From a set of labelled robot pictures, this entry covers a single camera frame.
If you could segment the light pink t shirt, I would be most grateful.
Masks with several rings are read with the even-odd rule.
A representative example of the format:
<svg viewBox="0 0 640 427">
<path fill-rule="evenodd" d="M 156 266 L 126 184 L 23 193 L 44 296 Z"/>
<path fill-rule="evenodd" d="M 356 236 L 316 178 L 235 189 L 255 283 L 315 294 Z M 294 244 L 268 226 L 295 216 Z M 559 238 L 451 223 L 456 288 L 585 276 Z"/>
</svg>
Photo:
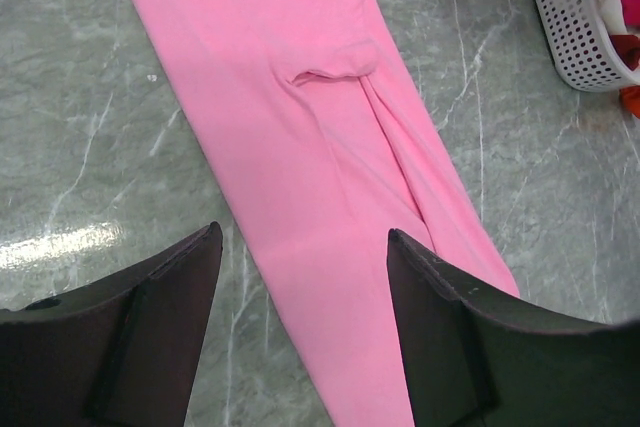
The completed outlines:
<svg viewBox="0 0 640 427">
<path fill-rule="evenodd" d="M 413 422 L 400 229 L 509 294 L 376 0 L 133 0 L 332 421 Z"/>
</svg>

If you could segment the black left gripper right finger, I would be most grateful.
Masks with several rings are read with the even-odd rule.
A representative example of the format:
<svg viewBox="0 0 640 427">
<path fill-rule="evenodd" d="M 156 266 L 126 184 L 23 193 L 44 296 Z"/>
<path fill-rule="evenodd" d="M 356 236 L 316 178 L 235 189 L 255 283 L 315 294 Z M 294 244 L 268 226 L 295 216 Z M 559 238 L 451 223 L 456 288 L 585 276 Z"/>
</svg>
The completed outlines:
<svg viewBox="0 0 640 427">
<path fill-rule="evenodd" d="M 387 271 L 418 426 L 635 426 L 639 324 L 607 325 L 509 295 L 404 232 Z"/>
</svg>

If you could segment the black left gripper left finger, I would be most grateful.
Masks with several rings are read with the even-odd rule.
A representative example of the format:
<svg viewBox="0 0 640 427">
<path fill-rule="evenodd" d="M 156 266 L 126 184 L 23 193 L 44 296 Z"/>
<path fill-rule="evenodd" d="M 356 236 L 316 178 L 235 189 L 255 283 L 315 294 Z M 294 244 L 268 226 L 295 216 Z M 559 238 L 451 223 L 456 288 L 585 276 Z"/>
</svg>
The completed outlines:
<svg viewBox="0 0 640 427">
<path fill-rule="evenodd" d="M 183 425 L 222 250 L 212 223 L 100 280 L 3 310 L 2 424 Z"/>
</svg>

